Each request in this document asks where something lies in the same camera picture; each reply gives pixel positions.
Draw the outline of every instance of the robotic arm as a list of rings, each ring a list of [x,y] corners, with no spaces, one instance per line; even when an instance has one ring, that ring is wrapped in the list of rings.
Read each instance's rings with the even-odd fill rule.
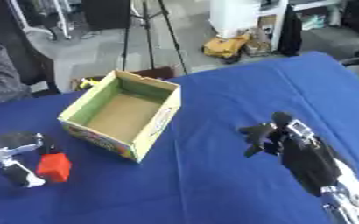
[[[37,171],[42,177],[14,158],[27,151],[38,151],[42,156]],[[56,151],[47,137],[43,137],[40,133],[18,132],[0,136],[0,174],[16,186],[42,186],[51,175],[57,173],[64,174],[64,179],[67,179],[69,169],[70,163],[65,158],[65,154]]]
[[[298,119],[277,112],[272,122],[241,128],[250,144],[245,152],[279,156],[303,188],[320,197],[333,223],[359,224],[359,180],[348,163]]]

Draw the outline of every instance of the tripod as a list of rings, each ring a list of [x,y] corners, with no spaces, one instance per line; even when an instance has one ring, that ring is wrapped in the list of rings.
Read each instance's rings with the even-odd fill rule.
[[[125,68],[126,68],[126,62],[127,62],[126,60],[127,60],[127,56],[128,56],[129,35],[130,35],[130,21],[131,21],[132,17],[139,18],[140,20],[144,21],[143,26],[145,28],[145,32],[146,32],[146,36],[147,36],[151,69],[152,70],[155,69],[155,60],[154,60],[154,56],[153,56],[152,43],[151,43],[151,20],[157,16],[163,15],[165,17],[165,22],[167,23],[167,27],[169,29],[170,35],[172,36],[172,42],[174,43],[175,50],[177,51],[177,54],[179,56],[180,64],[184,70],[184,73],[187,74],[187,68],[185,67],[184,59],[182,58],[182,54],[180,52],[180,44],[178,43],[178,40],[175,37],[174,30],[172,29],[172,24],[168,17],[169,12],[168,12],[167,8],[165,7],[165,5],[163,4],[163,0],[158,0],[158,2],[159,2],[161,11],[159,11],[155,14],[152,14],[152,15],[150,15],[148,12],[148,4],[147,4],[146,0],[143,1],[143,15],[142,16],[132,14],[130,12],[130,7],[129,7],[128,20],[127,20],[128,24],[126,25],[125,36],[124,36],[125,40],[124,40],[124,45],[123,45],[123,70],[125,70]]]

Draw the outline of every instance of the red block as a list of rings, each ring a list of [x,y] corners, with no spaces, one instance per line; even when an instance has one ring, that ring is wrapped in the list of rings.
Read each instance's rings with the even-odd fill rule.
[[[64,153],[45,154],[39,161],[37,174],[48,177],[52,182],[66,182],[71,166]]]

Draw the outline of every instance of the cardboard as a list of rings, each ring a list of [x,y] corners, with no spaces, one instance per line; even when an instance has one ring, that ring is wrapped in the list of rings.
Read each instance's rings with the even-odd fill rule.
[[[141,162],[180,105],[180,85],[114,71],[59,120],[71,135]]]

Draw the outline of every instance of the blue table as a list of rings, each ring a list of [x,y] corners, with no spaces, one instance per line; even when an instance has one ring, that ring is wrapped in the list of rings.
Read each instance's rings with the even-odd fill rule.
[[[276,157],[243,157],[241,126],[275,111],[302,119],[359,172],[359,78],[320,53],[181,77],[183,107],[142,164],[69,136],[57,115],[81,93],[0,105],[0,133],[52,136],[66,184],[17,189],[0,176],[0,223],[328,223]],[[23,156],[29,165],[34,153]]]

